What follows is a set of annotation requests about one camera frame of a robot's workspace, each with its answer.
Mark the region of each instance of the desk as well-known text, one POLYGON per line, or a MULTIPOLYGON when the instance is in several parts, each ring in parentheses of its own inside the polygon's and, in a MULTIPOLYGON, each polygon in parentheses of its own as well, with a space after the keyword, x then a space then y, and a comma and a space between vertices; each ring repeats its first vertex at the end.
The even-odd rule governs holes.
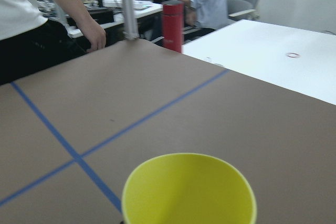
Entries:
POLYGON ((250 182, 258 224, 336 223, 336 106, 120 41, 0 86, 0 222, 119 224, 129 174, 196 152, 250 182))
POLYGON ((241 20, 184 45, 183 52, 336 104, 334 35, 241 20))
MULTIPOLYGON (((156 4, 156 3, 152 3, 151 7, 148 7, 146 9, 143 10, 134 10, 135 12, 135 18, 143 18, 146 16, 150 16, 156 13, 159 13, 162 11, 162 5, 160 4, 156 4)), ((114 16, 114 22, 111 23, 106 23, 106 24, 101 24, 101 27, 104 29, 108 29, 111 27, 115 27, 117 25, 121 25, 124 23, 124 18, 122 13, 118 13, 115 14, 114 16)), ((68 35, 71 38, 78 38, 83 36, 83 34, 81 33, 81 31, 79 29, 76 29, 75 27, 68 27, 68 35)))

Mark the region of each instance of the chair armrest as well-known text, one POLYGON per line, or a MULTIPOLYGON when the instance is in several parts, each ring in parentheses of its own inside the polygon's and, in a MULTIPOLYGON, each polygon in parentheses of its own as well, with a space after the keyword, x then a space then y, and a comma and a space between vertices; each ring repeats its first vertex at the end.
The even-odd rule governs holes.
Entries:
POLYGON ((238 16, 241 16, 241 15, 246 15, 246 14, 249 14, 249 13, 253 13, 255 12, 256 10, 255 9, 249 9, 249 10, 242 10, 240 12, 236 12, 236 13, 231 13, 229 14, 229 17, 238 17, 238 16))

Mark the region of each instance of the metal pole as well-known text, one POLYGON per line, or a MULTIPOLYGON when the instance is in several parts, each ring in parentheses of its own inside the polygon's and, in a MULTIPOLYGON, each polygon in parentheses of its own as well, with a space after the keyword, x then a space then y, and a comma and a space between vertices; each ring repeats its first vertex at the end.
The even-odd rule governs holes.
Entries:
POLYGON ((122 11, 124 15, 125 38, 134 40, 139 37, 139 32, 134 14, 133 0, 122 0, 122 11))

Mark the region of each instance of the red bottle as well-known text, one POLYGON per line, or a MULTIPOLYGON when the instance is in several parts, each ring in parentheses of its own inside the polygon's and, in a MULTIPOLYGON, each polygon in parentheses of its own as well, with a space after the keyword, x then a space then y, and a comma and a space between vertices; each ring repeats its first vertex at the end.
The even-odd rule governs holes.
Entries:
POLYGON ((181 1, 165 1, 162 5, 163 47, 176 52, 182 52, 184 4, 181 1))

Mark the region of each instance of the blue line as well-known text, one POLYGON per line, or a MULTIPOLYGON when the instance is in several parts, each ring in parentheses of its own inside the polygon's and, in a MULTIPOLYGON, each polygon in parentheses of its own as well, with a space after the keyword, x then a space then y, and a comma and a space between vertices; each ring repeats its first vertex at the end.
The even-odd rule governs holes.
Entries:
POLYGON ((150 118, 156 116, 157 114, 161 113, 162 111, 168 109, 169 107, 173 106, 174 104, 180 102, 181 100, 185 99, 186 97, 188 97, 189 95, 195 93, 196 91, 198 91, 199 89, 203 88, 204 86, 207 86, 208 84, 210 84, 211 82, 219 79, 220 77, 222 77, 223 75, 225 75, 226 73, 228 73, 230 70, 229 69, 225 69, 224 71, 220 72, 219 74, 213 76, 211 79, 207 80, 206 82, 203 82, 202 84, 198 85, 196 88, 186 92, 185 94, 177 97, 176 99, 172 100, 171 102, 163 105, 162 107, 158 108, 157 110, 153 111, 152 113, 146 115, 145 117, 141 118, 140 120, 136 121, 135 123, 131 124, 130 126, 124 128, 123 130, 119 131, 118 133, 116 133, 115 135, 109 137, 108 139, 104 140, 103 142, 97 144, 96 146, 92 147, 91 149, 87 150, 86 152, 84 152, 81 157, 86 157, 90 154, 92 154, 93 152, 97 151, 98 149, 104 147, 105 145, 107 145, 108 143, 114 141, 115 139, 119 138, 120 136, 122 136, 123 134, 129 132, 130 130, 132 130, 133 128, 139 126, 140 124, 142 124, 143 122, 149 120, 150 118))
POLYGON ((16 85, 11 83, 15 90, 26 101, 35 114, 41 119, 41 121, 47 126, 52 134, 57 138, 61 145, 68 151, 73 159, 82 167, 86 174, 92 179, 92 181, 100 188, 105 196, 110 200, 112 204, 121 212, 120 199, 112 192, 112 190, 102 181, 102 179, 94 172, 94 170, 81 158, 81 156, 75 151, 75 149, 65 140, 65 138, 57 131, 57 129, 48 121, 48 119, 39 111, 39 109, 32 103, 32 101, 26 96, 26 94, 16 85))
POLYGON ((74 162, 75 162, 74 160, 71 160, 71 161, 57 167, 56 169, 52 170, 50 173, 42 176, 41 178, 39 178, 39 179, 35 180, 34 182, 30 183, 29 185, 23 187, 22 189, 20 189, 20 190, 16 191, 15 193, 9 195, 8 197, 0 200, 0 207, 4 204, 8 203, 12 199, 18 197, 19 195, 25 193, 26 191, 29 191, 30 189, 33 189, 35 186, 42 183, 43 181, 53 177, 54 175, 56 175, 60 171, 66 169, 68 166, 72 165, 74 162))
MULTIPOLYGON (((182 96, 176 98, 175 100, 167 103, 166 105, 158 108, 157 110, 155 110, 154 112, 148 114, 147 116, 143 117, 142 119, 138 120, 137 122, 131 124, 130 126, 126 127, 125 129, 121 130, 120 132, 118 132, 117 134, 111 136, 110 138, 106 139, 105 141, 103 141, 102 143, 94 146, 93 148, 89 149, 88 151, 86 151, 85 153, 83 153, 81 156, 78 156, 77 159, 73 159, 67 163, 65 163, 62 166, 59 166, 58 168, 54 169, 53 171, 51 171, 50 173, 44 175, 43 177, 37 179, 36 181, 30 183, 29 185, 23 187, 22 189, 18 190, 17 192, 11 194, 10 196, 0 200, 0 207, 3 206, 4 204, 8 203, 9 201, 13 200, 14 198, 20 196, 21 194, 27 192, 28 190, 34 188, 35 186, 37 186, 38 184, 44 182, 45 180, 53 177, 54 175, 56 175, 57 173, 59 173, 60 171, 66 169, 68 166, 72 165, 74 162, 77 162, 80 164, 80 166, 86 171, 86 169, 88 171, 91 171, 92 169, 85 163, 85 161, 83 161, 81 159, 81 157, 85 157, 88 156, 90 154, 92 154, 94 151, 104 147, 105 145, 107 145, 108 143, 112 142, 113 140, 117 139, 118 137, 120 137, 121 135, 127 133, 128 131, 132 130, 133 128, 139 126, 140 124, 142 124, 143 122, 149 120, 150 118, 154 117, 155 115, 159 114, 160 112, 166 110, 167 108, 171 107, 172 105, 180 102, 182 99, 186 98, 187 96, 195 93, 197 90, 201 89, 202 87, 208 85, 209 83, 215 81, 216 79, 222 77, 224 74, 228 73, 229 70, 226 69, 224 71, 222 71, 221 73, 215 75, 214 77, 212 77, 211 79, 207 80, 206 82, 202 83, 201 85, 197 86, 196 88, 190 90, 189 92, 183 94, 182 96)), ((71 148, 71 152, 78 155, 76 153, 76 151, 64 140, 64 138, 58 133, 58 131, 50 124, 50 122, 42 115, 42 113, 35 107, 35 105, 31 102, 31 100, 24 94, 24 92, 15 84, 15 83, 11 83, 12 86, 15 88, 15 90, 23 97, 23 99, 28 103, 28 105, 34 110, 34 112, 39 116, 39 118, 44 122, 44 124, 49 128, 50 131, 52 131, 54 133, 55 136, 60 137, 62 139, 62 141, 57 138, 61 144, 65 147, 65 148, 71 148)), ((95 174, 91 174, 89 175, 90 178, 93 180, 93 178, 91 176, 94 176, 95 174)), ((98 179, 98 180, 93 180, 96 185, 103 191, 103 193, 105 195, 110 195, 111 190, 102 182, 102 180, 98 179)), ((120 200, 118 198, 115 199, 115 203, 113 203, 114 205, 117 205, 116 207, 118 208, 118 210, 121 212, 121 206, 120 206, 120 200)))

